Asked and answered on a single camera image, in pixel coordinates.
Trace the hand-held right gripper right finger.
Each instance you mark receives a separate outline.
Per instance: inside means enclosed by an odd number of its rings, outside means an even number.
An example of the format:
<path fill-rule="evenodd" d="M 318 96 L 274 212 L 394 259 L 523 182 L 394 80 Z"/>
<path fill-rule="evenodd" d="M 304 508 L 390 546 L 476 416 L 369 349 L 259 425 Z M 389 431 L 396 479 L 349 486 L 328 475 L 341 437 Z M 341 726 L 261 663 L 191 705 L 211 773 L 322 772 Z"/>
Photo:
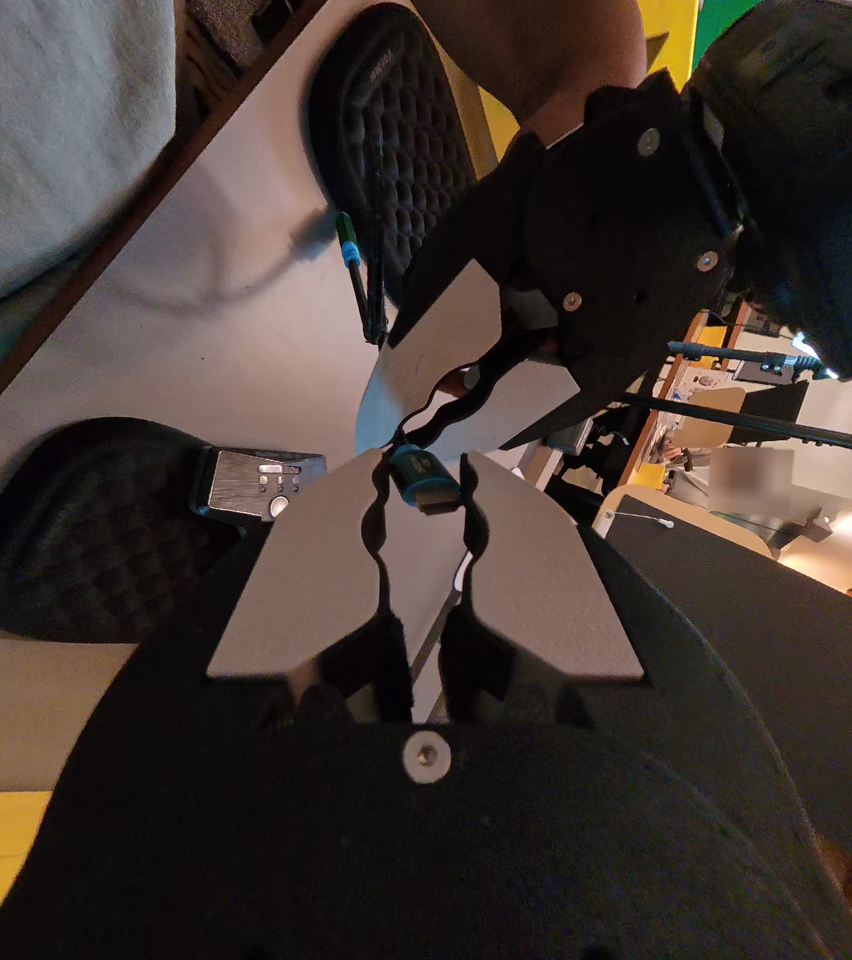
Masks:
<path fill-rule="evenodd" d="M 461 457 L 460 600 L 440 640 L 449 719 L 491 722 L 510 697 L 552 714 L 568 690 L 645 672 L 575 520 L 478 451 Z"/>

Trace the grey HDMI switch box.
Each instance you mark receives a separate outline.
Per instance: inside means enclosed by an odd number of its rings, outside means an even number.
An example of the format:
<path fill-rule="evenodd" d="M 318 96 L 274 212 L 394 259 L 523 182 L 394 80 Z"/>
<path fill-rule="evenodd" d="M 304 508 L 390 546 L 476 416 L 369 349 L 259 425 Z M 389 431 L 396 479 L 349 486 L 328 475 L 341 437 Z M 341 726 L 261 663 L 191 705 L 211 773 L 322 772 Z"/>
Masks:
<path fill-rule="evenodd" d="M 191 509 L 235 526 L 274 522 L 327 471 L 317 453 L 207 445 L 192 485 Z"/>

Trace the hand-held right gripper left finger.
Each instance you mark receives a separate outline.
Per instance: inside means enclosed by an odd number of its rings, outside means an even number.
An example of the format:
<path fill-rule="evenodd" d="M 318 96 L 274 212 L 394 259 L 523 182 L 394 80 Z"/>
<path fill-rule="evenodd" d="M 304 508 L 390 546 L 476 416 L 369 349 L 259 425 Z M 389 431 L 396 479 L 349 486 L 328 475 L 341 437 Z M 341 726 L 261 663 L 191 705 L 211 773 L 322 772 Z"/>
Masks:
<path fill-rule="evenodd" d="M 318 479 L 272 524 L 207 667 L 213 681 L 268 681 L 293 702 L 372 689 L 366 716 L 411 720 L 402 624 L 381 557 L 390 475 L 372 448 Z"/>

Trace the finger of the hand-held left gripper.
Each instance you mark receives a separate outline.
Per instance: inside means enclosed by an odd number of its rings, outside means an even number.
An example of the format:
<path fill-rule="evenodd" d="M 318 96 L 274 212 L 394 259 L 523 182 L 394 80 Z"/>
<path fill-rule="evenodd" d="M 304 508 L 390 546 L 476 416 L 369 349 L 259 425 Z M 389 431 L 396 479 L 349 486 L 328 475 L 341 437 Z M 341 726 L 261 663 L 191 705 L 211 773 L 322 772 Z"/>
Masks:
<path fill-rule="evenodd" d="M 439 392 L 432 406 L 407 424 L 406 437 L 434 454 L 504 449 L 578 393 L 576 380 L 563 366 L 528 359 L 499 380 L 482 406 L 463 419 L 448 421 L 431 443 L 425 443 L 443 407 L 458 403 L 458 399 Z"/>
<path fill-rule="evenodd" d="M 479 361 L 502 336 L 500 286 L 470 260 L 397 345 L 384 345 L 356 420 L 356 454 L 385 447 L 427 410 L 451 372 Z"/>

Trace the person's left forearm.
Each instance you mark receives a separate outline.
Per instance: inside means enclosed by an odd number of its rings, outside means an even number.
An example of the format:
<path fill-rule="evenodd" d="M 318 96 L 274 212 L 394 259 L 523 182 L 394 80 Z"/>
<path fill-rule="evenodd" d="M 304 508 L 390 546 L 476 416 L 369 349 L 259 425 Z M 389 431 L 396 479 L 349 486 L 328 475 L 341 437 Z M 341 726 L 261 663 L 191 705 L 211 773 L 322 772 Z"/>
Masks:
<path fill-rule="evenodd" d="M 584 119 L 603 88 L 635 89 L 647 74 L 635 1 L 415 1 L 446 54 L 503 104 L 521 135 L 547 147 Z"/>

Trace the black mesh wrist rest pad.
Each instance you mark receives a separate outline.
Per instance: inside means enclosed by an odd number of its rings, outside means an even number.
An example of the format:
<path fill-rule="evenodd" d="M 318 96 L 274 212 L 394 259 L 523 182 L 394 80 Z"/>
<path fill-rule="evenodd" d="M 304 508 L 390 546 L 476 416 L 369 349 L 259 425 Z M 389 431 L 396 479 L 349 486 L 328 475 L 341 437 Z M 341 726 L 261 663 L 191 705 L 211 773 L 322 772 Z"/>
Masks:
<path fill-rule="evenodd" d="M 52 432 L 0 492 L 0 630 L 37 642 L 141 643 L 242 540 L 192 510 L 207 443 L 133 417 Z"/>
<path fill-rule="evenodd" d="M 382 146 L 384 291 L 399 306 L 403 277 L 437 220 L 475 182 L 453 90 L 421 20 L 371 6 L 317 66 L 307 105 L 314 166 L 365 255 L 372 239 L 366 162 Z"/>

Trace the black stand pole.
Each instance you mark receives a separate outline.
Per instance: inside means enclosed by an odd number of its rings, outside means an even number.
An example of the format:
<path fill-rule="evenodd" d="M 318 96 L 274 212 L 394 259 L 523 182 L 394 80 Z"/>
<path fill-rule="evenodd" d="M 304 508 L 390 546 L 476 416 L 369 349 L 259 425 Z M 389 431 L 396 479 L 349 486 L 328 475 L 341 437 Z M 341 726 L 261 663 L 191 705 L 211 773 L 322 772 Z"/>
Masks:
<path fill-rule="evenodd" d="M 659 399 L 634 392 L 626 392 L 620 395 L 616 398 L 616 402 L 649 412 L 655 411 L 675 414 L 711 424 L 742 428 L 755 433 L 762 433 L 766 436 L 775 435 L 785 439 L 799 440 L 805 445 L 852 451 L 852 434 L 822 427 L 788 423 L 755 414 L 726 412 L 710 407 L 696 406 L 692 403 Z"/>

